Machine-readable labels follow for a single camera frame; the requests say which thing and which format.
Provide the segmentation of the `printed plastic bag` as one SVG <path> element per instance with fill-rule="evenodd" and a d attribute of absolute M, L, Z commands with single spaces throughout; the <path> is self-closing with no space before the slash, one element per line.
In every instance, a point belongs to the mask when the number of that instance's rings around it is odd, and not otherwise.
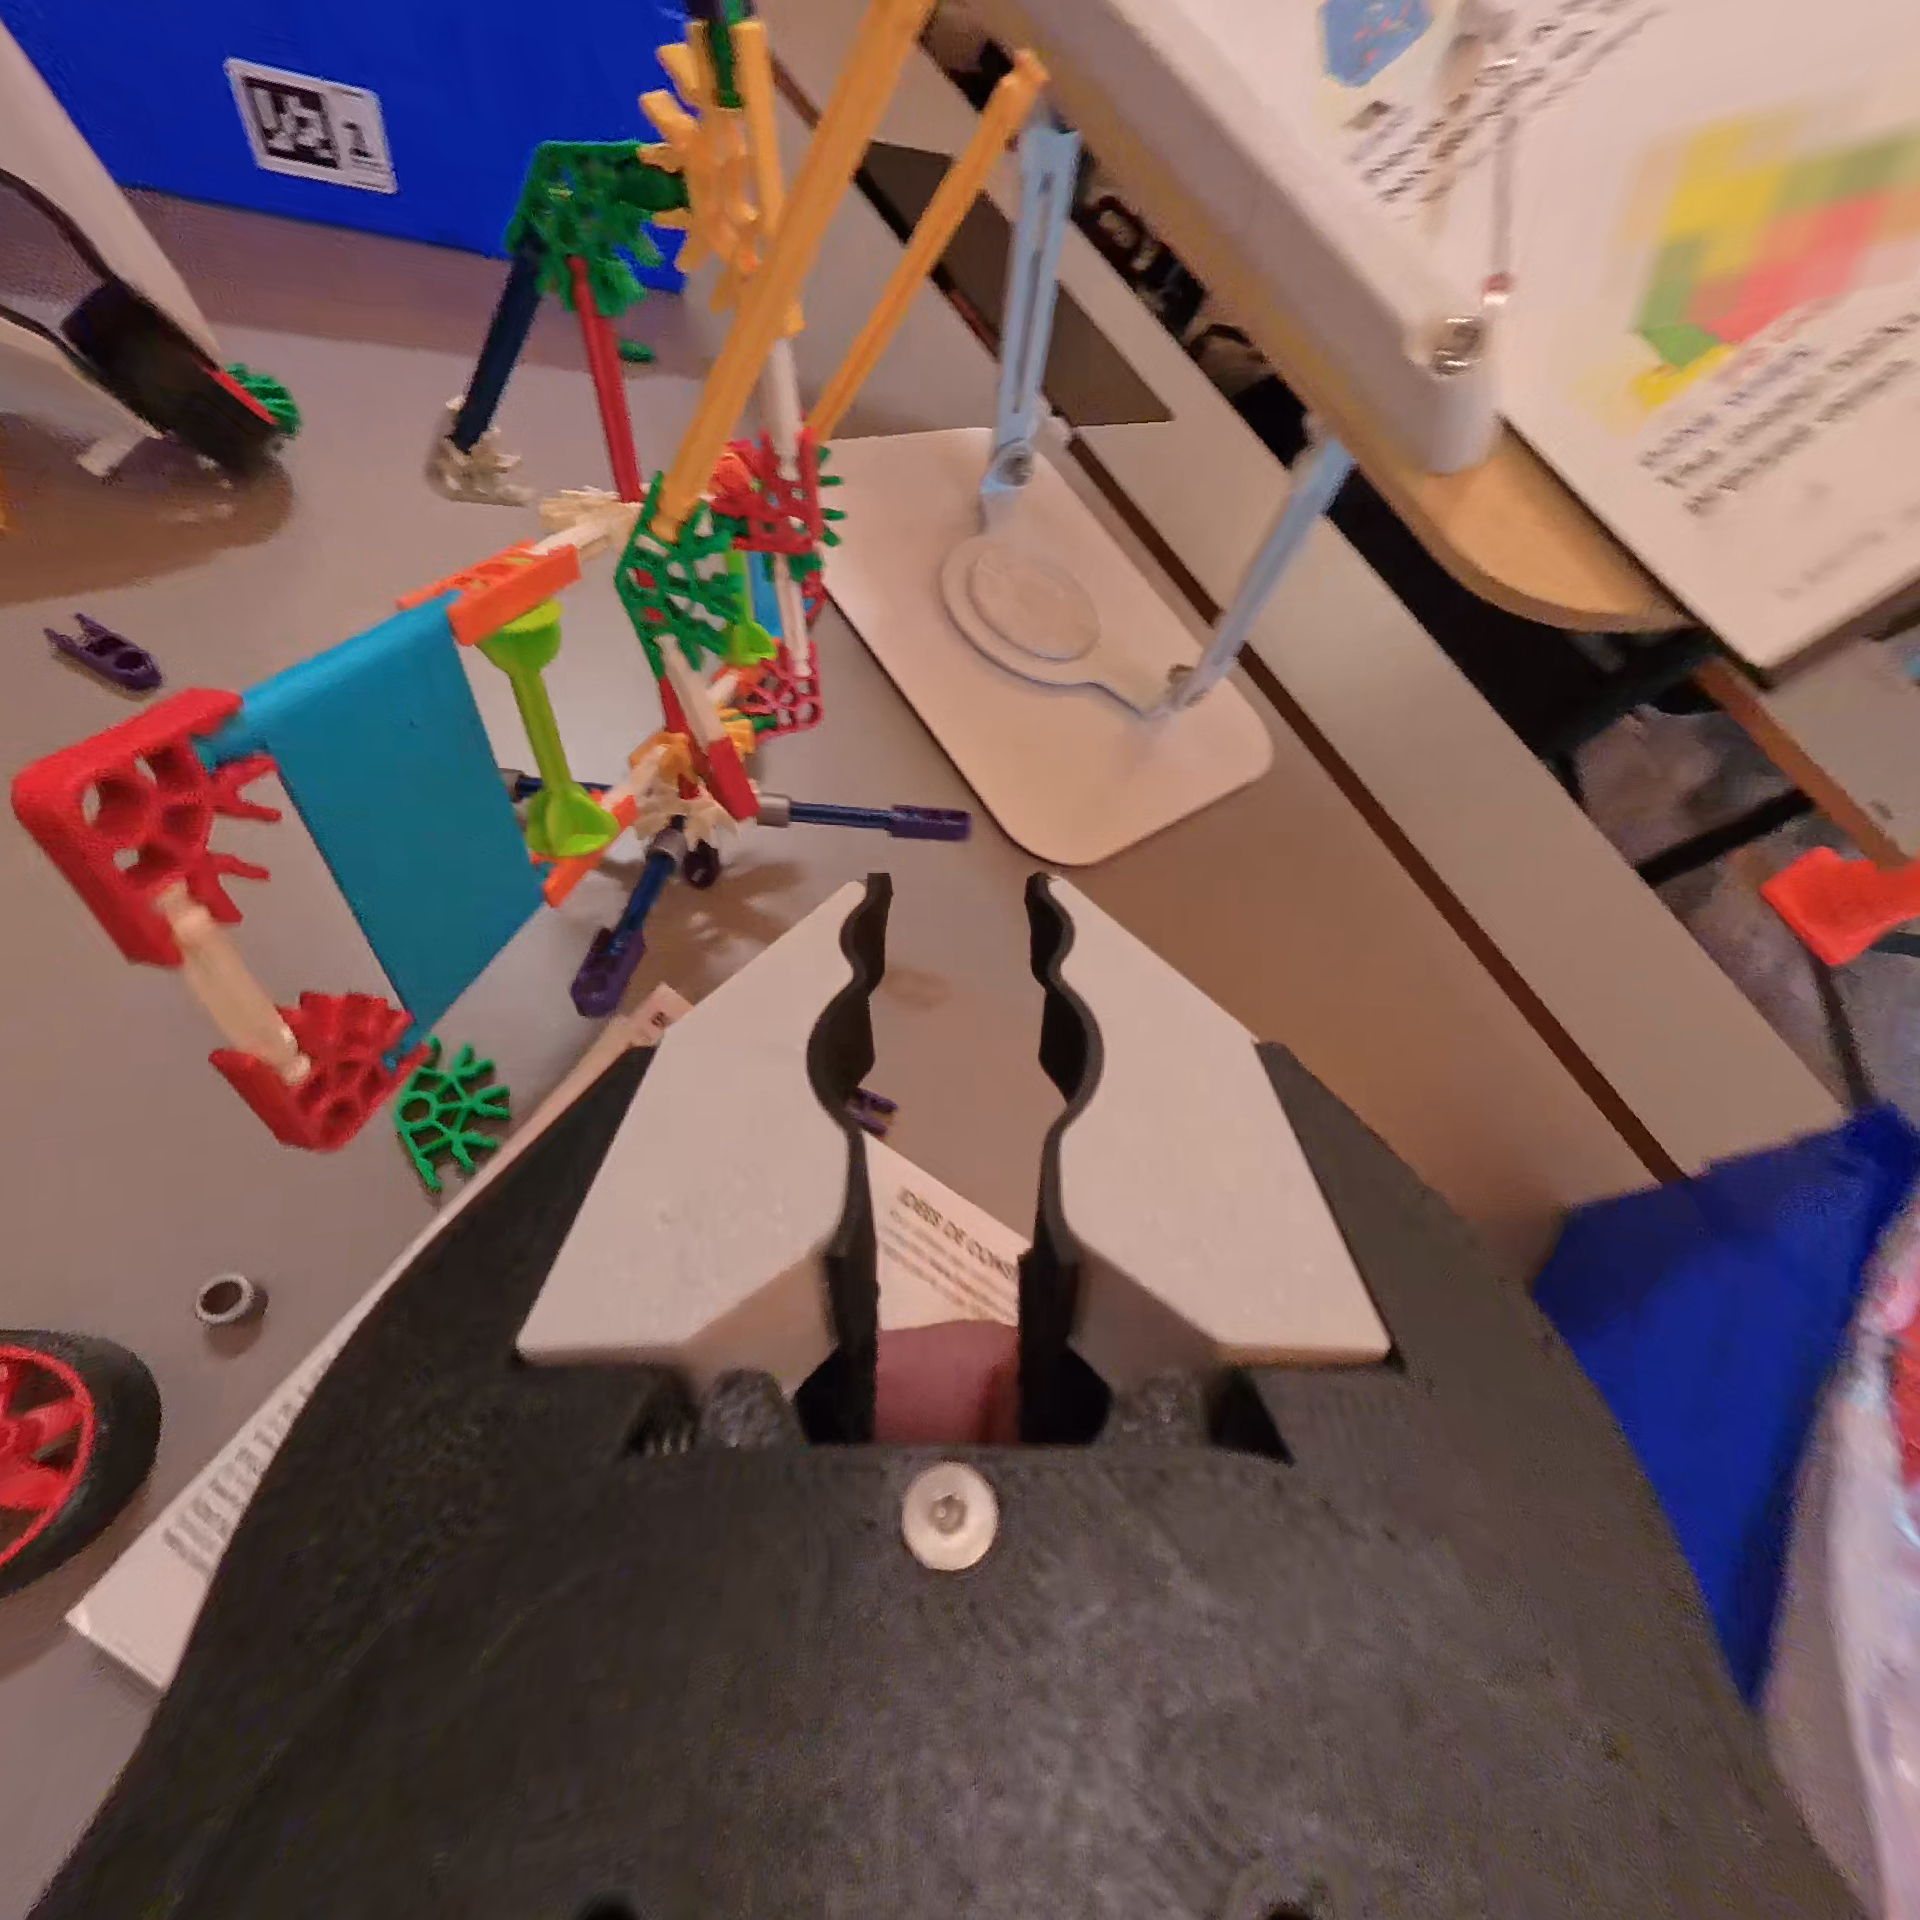
<path fill-rule="evenodd" d="M 1820 1389 L 1763 1731 L 1860 1906 L 1915 1916 L 1915 1202 L 1884 1232 Z"/>

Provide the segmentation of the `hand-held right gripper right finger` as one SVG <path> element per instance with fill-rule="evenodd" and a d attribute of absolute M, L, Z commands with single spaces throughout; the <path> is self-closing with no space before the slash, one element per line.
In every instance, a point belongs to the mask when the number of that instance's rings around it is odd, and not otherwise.
<path fill-rule="evenodd" d="M 1026 881 L 1041 1141 L 1021 1258 L 1021 1439 L 1084 1444 L 1139 1385 L 1365 1369 L 1391 1334 L 1261 1038 L 1060 875 Z"/>

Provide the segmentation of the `orange traffic cone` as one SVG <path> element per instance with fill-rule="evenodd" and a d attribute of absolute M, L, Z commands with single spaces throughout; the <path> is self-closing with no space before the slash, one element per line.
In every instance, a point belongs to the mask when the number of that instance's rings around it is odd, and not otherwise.
<path fill-rule="evenodd" d="M 1811 848 L 1761 885 L 1763 903 L 1826 967 L 1850 967 L 1915 930 L 1915 857 L 1894 870 Z"/>

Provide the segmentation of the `white tilted reading stand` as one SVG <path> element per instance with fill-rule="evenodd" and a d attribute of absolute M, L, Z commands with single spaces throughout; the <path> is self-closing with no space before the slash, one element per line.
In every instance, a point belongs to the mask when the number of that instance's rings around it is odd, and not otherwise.
<path fill-rule="evenodd" d="M 1317 8 L 982 8 L 1046 61 L 1066 124 L 1322 425 L 1300 506 L 1261 542 L 1207 648 L 1018 417 L 1046 361 L 1073 139 L 1038 125 L 1031 146 L 996 431 L 845 445 L 837 610 L 996 828 L 1051 864 L 1106 862 L 1265 772 L 1265 735 L 1226 672 L 1353 467 L 1489 602 L 1594 633 L 1706 627 L 1509 431 L 1480 298 L 1313 133 Z M 1776 672 L 1706 629 L 1750 680 L 1776 686 L 1912 610 L 1915 582 Z"/>

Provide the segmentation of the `colourful toy construction model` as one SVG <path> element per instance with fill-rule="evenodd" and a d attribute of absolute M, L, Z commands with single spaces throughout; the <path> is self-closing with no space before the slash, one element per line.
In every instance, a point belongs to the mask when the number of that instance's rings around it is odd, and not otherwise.
<path fill-rule="evenodd" d="M 791 346 L 819 235 L 864 162 L 934 5 L 873 5 L 794 188 L 751 5 L 688 5 L 649 139 L 534 146 L 503 231 L 510 273 L 429 456 L 460 501 L 520 506 L 494 417 L 542 299 L 582 331 L 613 490 L 556 495 L 545 536 L 398 600 L 388 621 L 245 695 L 184 687 L 15 776 L 15 814 L 123 961 L 170 970 L 222 1031 L 211 1067 L 287 1148 L 338 1151 L 396 1101 L 444 1015 L 516 930 L 624 833 L 652 833 L 596 934 L 576 1010 L 609 1015 L 668 875 L 719 875 L 716 833 L 785 822 L 967 843 L 938 806 L 783 803 L 761 740 L 819 722 L 811 617 L 845 511 L 831 439 L 1002 155 L 1046 92 L 1021 53 L 948 167 L 826 392 L 801 409 Z M 656 347 L 620 365 L 613 342 Z M 213 845 L 277 822 L 278 780 L 325 855 L 380 995 L 278 1004 L 227 941 Z"/>

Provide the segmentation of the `folded instruction booklet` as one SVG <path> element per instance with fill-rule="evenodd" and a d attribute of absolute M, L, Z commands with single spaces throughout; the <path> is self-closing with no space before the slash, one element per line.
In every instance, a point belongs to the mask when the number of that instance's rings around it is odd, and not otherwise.
<path fill-rule="evenodd" d="M 877 1317 L 886 1330 L 951 1323 L 1012 1324 L 1016 1262 L 1027 1239 L 978 1209 L 889 1141 L 869 1143 L 869 1184 L 877 1232 Z M 310 1397 L 410 1262 L 460 1223 L 460 1187 L 388 1270 L 344 1311 L 277 1394 L 195 1475 L 129 1551 L 71 1603 L 65 1628 L 127 1677 L 163 1691 L 184 1657 L 204 1596 Z"/>

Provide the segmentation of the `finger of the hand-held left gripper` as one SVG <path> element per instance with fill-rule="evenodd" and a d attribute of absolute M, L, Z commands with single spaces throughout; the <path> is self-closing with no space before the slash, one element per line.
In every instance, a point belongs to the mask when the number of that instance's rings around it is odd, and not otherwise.
<path fill-rule="evenodd" d="M 182 273 L 9 32 L 3 32 L 3 183 L 41 205 L 99 276 L 144 298 L 209 361 L 222 361 Z"/>
<path fill-rule="evenodd" d="M 3 418 L 50 431 L 93 477 L 111 477 L 134 449 L 155 444 L 155 425 L 115 398 L 68 342 L 8 306 Z"/>

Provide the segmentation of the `blue plastic bin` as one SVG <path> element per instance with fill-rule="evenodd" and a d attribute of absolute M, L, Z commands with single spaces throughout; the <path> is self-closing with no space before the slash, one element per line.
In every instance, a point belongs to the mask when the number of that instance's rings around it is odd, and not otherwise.
<path fill-rule="evenodd" d="M 111 182 L 503 255 L 545 139 L 638 139 L 685 5 L 3 5 Z"/>
<path fill-rule="evenodd" d="M 1826 1385 L 1912 1192 L 1915 1126 L 1870 1108 L 1577 1209 L 1533 1290 L 1637 1454 L 1745 1707 Z"/>

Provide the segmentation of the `printed instruction sheet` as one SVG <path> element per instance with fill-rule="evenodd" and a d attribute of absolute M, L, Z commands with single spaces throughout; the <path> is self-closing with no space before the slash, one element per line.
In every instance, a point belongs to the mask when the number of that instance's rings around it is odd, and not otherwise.
<path fill-rule="evenodd" d="M 1753 672 L 1915 582 L 1915 5 L 1322 5 L 1313 133 Z"/>

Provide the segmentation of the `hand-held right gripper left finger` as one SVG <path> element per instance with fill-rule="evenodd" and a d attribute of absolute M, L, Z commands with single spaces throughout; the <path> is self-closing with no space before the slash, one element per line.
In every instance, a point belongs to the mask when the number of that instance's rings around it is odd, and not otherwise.
<path fill-rule="evenodd" d="M 842 885 L 673 1022 L 516 1330 L 534 1367 L 642 1362 L 696 1397 L 811 1375 L 818 1434 L 869 1444 L 877 1235 L 854 1097 L 874 1068 L 891 879 Z"/>

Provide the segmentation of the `small purple toy connector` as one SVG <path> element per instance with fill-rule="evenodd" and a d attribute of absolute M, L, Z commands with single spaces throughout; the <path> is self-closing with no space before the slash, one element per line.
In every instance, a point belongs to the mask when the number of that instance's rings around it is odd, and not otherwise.
<path fill-rule="evenodd" d="M 89 614 L 76 614 L 68 627 L 44 627 L 44 637 L 62 660 L 103 686 L 138 697 L 163 687 L 155 659 Z"/>

